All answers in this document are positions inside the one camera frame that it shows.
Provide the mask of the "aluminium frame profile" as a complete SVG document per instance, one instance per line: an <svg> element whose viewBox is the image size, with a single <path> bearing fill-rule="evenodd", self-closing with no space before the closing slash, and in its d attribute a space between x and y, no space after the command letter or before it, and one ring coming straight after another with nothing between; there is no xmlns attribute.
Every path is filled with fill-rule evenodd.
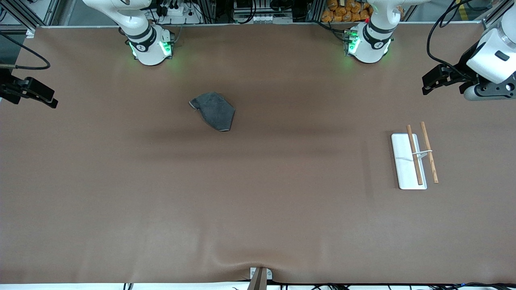
<svg viewBox="0 0 516 290"><path fill-rule="evenodd" d="M327 0L307 0L306 20L321 22L322 15L327 9Z"/></svg>
<svg viewBox="0 0 516 290"><path fill-rule="evenodd" d="M504 15L506 11L514 6L516 0L495 0L493 2L493 6L487 12L482 14L481 20L483 24L489 26Z"/></svg>
<svg viewBox="0 0 516 290"><path fill-rule="evenodd" d="M0 0L0 31L34 32L49 26L57 18L65 0Z"/></svg>

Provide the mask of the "orange snack packet pile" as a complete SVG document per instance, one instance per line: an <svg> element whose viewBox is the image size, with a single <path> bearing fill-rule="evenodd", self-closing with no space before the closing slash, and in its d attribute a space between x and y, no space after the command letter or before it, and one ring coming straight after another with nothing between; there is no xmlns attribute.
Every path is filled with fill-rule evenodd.
<svg viewBox="0 0 516 290"><path fill-rule="evenodd" d="M366 0L325 0L320 21L360 22L368 20L374 12Z"/></svg>

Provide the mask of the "white power strip with plugs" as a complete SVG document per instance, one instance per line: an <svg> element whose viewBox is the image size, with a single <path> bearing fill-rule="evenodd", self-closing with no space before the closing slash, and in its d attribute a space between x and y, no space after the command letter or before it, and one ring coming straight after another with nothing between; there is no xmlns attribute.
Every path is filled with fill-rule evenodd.
<svg viewBox="0 0 516 290"><path fill-rule="evenodd" d="M150 15L160 25L203 24L201 8L192 0L155 0Z"/></svg>

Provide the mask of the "grey microfibre towel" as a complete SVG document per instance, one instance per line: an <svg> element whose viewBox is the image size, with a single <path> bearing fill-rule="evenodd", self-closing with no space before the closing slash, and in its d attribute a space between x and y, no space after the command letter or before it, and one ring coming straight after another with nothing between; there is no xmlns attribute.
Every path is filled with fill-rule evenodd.
<svg viewBox="0 0 516 290"><path fill-rule="evenodd" d="M231 130L236 109L219 93L208 92L189 101L189 105L199 111L203 120L219 132Z"/></svg>

